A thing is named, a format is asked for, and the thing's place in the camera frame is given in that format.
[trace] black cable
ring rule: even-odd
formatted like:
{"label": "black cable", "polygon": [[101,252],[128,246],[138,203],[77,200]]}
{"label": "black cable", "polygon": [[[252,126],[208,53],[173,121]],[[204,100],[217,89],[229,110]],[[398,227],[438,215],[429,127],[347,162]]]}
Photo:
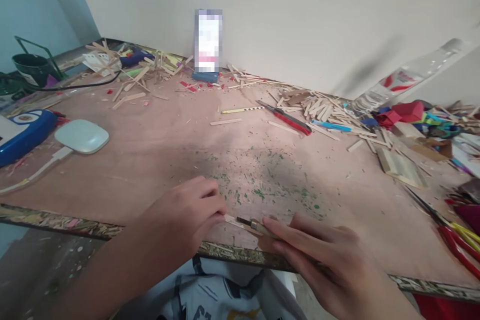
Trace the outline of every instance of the black cable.
{"label": "black cable", "polygon": [[120,73],[122,71],[117,71],[116,75],[113,79],[101,82],[101,83],[95,83],[95,84],[85,84],[85,85],[74,85],[74,86],[67,86],[67,87],[55,87],[55,88],[42,88],[42,87],[34,87],[31,86],[30,89],[35,90],[35,91],[43,91],[43,92],[49,92],[49,91],[63,91],[63,90],[70,90],[70,89],[81,89],[81,88],[90,88],[90,87],[95,87],[95,86],[102,86],[102,85],[107,85],[110,83],[113,83],[117,78],[119,77]]}

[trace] clear plastic bottle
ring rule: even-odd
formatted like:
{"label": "clear plastic bottle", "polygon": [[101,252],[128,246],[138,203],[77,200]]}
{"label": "clear plastic bottle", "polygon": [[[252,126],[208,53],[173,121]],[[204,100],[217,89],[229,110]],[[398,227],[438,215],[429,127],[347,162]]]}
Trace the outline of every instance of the clear plastic bottle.
{"label": "clear plastic bottle", "polygon": [[462,50],[462,41],[453,38],[438,50],[407,62],[350,103],[355,112],[369,113],[433,76],[447,61]]}

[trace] yellow scissors handle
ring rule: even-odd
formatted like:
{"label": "yellow scissors handle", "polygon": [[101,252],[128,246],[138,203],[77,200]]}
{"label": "yellow scissors handle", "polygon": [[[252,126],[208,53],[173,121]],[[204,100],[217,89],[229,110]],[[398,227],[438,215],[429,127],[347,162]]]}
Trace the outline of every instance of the yellow scissors handle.
{"label": "yellow scissors handle", "polygon": [[480,236],[476,233],[464,228],[463,226],[458,225],[455,222],[450,223],[450,227],[455,230],[455,232],[461,236],[465,242],[475,249],[477,253],[480,253]]}

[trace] table edge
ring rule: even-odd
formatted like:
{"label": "table edge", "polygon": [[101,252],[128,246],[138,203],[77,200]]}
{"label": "table edge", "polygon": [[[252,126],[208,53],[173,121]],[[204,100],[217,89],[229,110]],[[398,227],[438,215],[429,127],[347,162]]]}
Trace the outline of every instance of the table edge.
{"label": "table edge", "polygon": [[[54,212],[0,203],[0,223],[54,231],[68,235],[108,241],[124,226],[65,216]],[[203,241],[198,249],[202,257],[296,273],[285,258],[256,249]],[[407,276],[388,275],[398,288],[409,293],[480,302],[480,289],[444,284]]]}

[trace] white cable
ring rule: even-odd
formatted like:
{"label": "white cable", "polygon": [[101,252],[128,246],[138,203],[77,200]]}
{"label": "white cable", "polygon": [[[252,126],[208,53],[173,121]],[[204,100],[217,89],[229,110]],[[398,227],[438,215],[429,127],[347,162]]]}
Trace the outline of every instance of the white cable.
{"label": "white cable", "polygon": [[73,152],[73,150],[67,146],[64,146],[62,147],[60,150],[58,150],[56,153],[54,153],[52,156],[51,156],[51,159],[49,162],[47,162],[45,165],[43,165],[36,173],[34,173],[32,176],[30,176],[29,178],[26,178],[24,179],[23,181],[19,182],[18,184],[15,184],[15,185],[12,185],[12,186],[9,186],[7,188],[4,188],[2,190],[0,190],[0,194],[3,194],[3,193],[7,193],[9,191],[12,191],[14,189],[17,189],[17,188],[20,188],[26,184],[28,184],[29,182],[31,182],[33,179],[35,179],[38,175],[40,175],[41,173],[43,173],[50,165],[52,165],[54,162],[58,161],[58,160],[62,160],[64,157],[66,157],[68,154],[70,154],[71,152]]}

